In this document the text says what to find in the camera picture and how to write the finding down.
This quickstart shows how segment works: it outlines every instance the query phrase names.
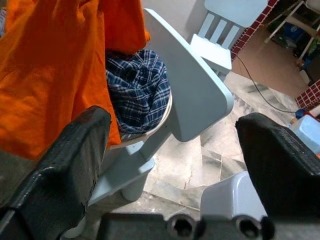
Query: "white wall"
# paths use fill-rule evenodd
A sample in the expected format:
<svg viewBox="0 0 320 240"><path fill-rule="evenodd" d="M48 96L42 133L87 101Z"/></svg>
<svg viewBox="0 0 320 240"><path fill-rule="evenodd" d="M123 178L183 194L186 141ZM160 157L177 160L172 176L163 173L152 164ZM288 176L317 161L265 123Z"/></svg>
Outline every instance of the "white wall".
<svg viewBox="0 0 320 240"><path fill-rule="evenodd" d="M184 39L190 42L205 20L205 0L142 0L144 8L155 10Z"/></svg>

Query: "tile floor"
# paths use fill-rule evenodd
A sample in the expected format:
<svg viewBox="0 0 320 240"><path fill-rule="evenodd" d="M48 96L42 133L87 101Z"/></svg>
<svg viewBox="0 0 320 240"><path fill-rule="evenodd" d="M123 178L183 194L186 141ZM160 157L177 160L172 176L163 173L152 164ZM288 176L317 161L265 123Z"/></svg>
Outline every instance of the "tile floor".
<svg viewBox="0 0 320 240"><path fill-rule="evenodd" d="M117 192L90 206L86 229L77 240L96 239L101 216L106 212L161 213L166 219L184 213L199 219L204 189L246 170L234 127L237 119L259 112L287 126L294 117L271 108L246 77L231 72L224 83L234 96L232 112L190 142L169 137L154 156L156 167L147 178L141 198L128 202ZM298 109L293 98L262 84L258 87L276 107L286 111Z"/></svg>
<svg viewBox="0 0 320 240"><path fill-rule="evenodd" d="M296 67L297 59L291 51L273 41L265 44L264 40L268 36L267 30L260 28L238 57L244 62L256 82L296 98L308 88L299 75L299 68ZM237 58L232 63L232 71L249 77Z"/></svg>

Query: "wire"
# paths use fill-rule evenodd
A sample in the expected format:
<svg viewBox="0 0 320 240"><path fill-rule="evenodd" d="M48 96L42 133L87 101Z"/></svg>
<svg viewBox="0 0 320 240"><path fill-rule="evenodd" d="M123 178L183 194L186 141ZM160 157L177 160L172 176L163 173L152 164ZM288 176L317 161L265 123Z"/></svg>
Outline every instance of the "wire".
<svg viewBox="0 0 320 240"><path fill-rule="evenodd" d="M254 84L254 86L255 86L255 88L257 89L257 91L260 93L260 95L261 95L261 97L263 98L263 100L265 100L266 101L266 103L267 104L269 104L271 107L273 107L274 109L276 109L276 110L278 110L278 111L280 111L280 112L283 112L283 113L289 113L289 114L294 114L294 113L296 113L295 111L286 111L286 110L282 110L282 109L280 109L280 108L277 108L276 106L273 106L270 102L268 102L268 100L263 96L263 94L261 93L261 91L259 90L259 88L258 88L258 86L257 86L257 84L255 83L255 81L253 80L253 78L252 78L252 76L251 76L251 74L250 74L250 72L249 72L249 70L248 70L248 68L246 67L246 65L244 64L244 62L241 60L241 58L240 57L238 57L238 56L236 56L239 60L240 60L240 62L242 63L242 65L244 66L244 68L245 68L245 70L246 70L246 72L248 73L248 75L249 75L249 77L250 77L250 79L251 79L251 81L253 82L253 84Z"/></svg>

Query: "blue plaid fabric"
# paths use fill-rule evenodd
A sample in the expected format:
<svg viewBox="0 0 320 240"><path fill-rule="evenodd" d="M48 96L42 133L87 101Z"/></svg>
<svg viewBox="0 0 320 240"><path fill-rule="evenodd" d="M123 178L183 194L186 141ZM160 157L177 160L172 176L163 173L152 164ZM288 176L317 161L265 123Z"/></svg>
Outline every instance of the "blue plaid fabric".
<svg viewBox="0 0 320 240"><path fill-rule="evenodd" d="M129 57L106 54L106 78L118 128L144 134L161 121L170 95L167 68L152 50Z"/></svg>

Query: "chair slat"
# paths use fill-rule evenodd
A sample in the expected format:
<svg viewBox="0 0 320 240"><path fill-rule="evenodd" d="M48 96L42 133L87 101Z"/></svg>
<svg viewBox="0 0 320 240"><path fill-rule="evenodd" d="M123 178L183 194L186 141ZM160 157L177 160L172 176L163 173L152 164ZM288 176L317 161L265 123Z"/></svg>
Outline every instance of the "chair slat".
<svg viewBox="0 0 320 240"><path fill-rule="evenodd" d="M236 25L232 26L231 30L229 31L228 35L226 36L226 38L224 39L221 45L224 49L228 49L230 47L230 44L233 42L233 40L237 36L237 33L239 30L240 28L238 26Z"/></svg>
<svg viewBox="0 0 320 240"><path fill-rule="evenodd" d="M219 21L218 26L216 27L214 33L212 34L212 37L210 38L210 42L216 43L218 41L226 25L227 25L227 22L225 20L221 19Z"/></svg>
<svg viewBox="0 0 320 240"><path fill-rule="evenodd" d="M205 20L200 28L198 36L204 38L215 18L215 15L211 14L210 12L206 15Z"/></svg>

